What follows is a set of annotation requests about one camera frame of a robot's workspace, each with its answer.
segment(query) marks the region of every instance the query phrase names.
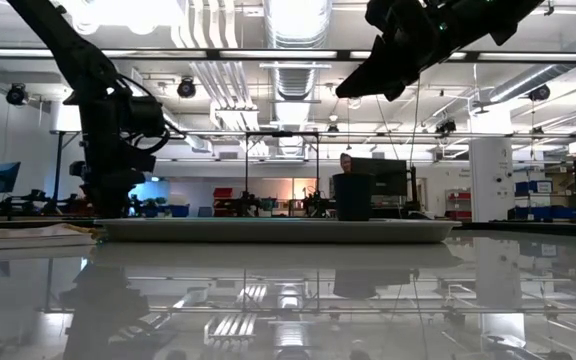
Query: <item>ceiling beam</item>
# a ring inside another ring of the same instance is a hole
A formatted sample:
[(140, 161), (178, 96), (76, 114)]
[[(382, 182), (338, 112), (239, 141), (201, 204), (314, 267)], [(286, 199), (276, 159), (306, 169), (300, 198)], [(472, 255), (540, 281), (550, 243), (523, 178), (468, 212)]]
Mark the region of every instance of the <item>ceiling beam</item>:
[[(370, 56), (364, 49), (105, 49), (112, 60), (139, 61), (320, 61), (362, 62)], [(0, 48), (0, 59), (51, 60), (48, 49)], [(458, 51), (445, 62), (464, 64), (571, 64), (576, 52)]]

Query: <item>white tray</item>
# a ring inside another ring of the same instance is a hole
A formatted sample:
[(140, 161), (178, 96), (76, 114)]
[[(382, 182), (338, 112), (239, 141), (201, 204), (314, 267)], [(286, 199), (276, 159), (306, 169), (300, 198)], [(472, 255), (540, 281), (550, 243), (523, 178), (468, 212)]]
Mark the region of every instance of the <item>white tray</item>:
[(154, 218), (98, 220), (109, 241), (263, 243), (438, 243), (455, 221), (342, 222), (298, 218)]

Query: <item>fluorescent light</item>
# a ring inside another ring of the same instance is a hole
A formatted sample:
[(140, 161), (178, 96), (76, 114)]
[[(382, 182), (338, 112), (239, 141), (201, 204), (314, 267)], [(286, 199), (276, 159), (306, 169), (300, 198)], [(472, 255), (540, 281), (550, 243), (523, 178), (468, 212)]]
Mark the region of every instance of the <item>fluorescent light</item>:
[(370, 57), (370, 51), (351, 51), (351, 59), (368, 59)]
[(316, 64), (316, 63), (261, 63), (259, 64), (260, 69), (330, 69), (332, 65), (330, 64)]
[(463, 60), (466, 58), (466, 53), (464, 52), (454, 52), (450, 54), (450, 60)]
[(320, 133), (322, 136), (355, 136), (355, 137), (370, 137), (370, 136), (377, 136), (376, 132), (322, 132)]
[(108, 56), (110, 59), (121, 59), (123, 57), (134, 58), (205, 58), (207, 57), (206, 52), (202, 50), (188, 50), (180, 49), (173, 51), (161, 51), (161, 50), (102, 50), (104, 55)]
[[(535, 10), (531, 12), (530, 15), (543, 16), (545, 13), (546, 13), (545, 10)], [(551, 16), (552, 15), (576, 15), (576, 10), (559, 10), (557, 7), (555, 7), (555, 12), (553, 12)]]
[(48, 49), (0, 49), (2, 57), (36, 57), (52, 58), (52, 53)]
[(196, 136), (244, 136), (245, 131), (187, 131), (188, 135)]
[[(174, 50), (102, 50), (110, 59), (119, 60), (149, 60), (149, 59), (178, 59), (178, 58), (206, 58), (203, 50), (174, 49)], [(48, 49), (32, 48), (0, 48), (0, 58), (28, 58), (28, 59), (52, 59), (54, 56)]]
[(488, 61), (576, 61), (576, 54), (481, 53), (479, 60)]
[(262, 59), (334, 59), (337, 57), (336, 51), (314, 51), (314, 50), (222, 50), (219, 52), (223, 58), (262, 58)]

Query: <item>person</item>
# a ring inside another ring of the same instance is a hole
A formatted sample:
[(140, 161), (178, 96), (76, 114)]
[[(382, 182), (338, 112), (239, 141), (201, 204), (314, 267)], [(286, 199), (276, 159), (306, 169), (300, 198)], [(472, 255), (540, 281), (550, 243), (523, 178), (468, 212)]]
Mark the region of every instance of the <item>person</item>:
[(350, 173), (352, 169), (352, 157), (346, 153), (342, 153), (339, 157), (339, 164), (341, 165), (341, 169), (344, 171), (344, 174)]

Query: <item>glossy table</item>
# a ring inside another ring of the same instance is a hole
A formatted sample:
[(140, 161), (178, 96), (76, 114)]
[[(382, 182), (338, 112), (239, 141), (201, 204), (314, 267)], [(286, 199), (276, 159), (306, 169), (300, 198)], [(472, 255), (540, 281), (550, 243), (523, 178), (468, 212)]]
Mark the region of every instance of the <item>glossy table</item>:
[(0, 251), (0, 359), (184, 356), (576, 359), (576, 238)]

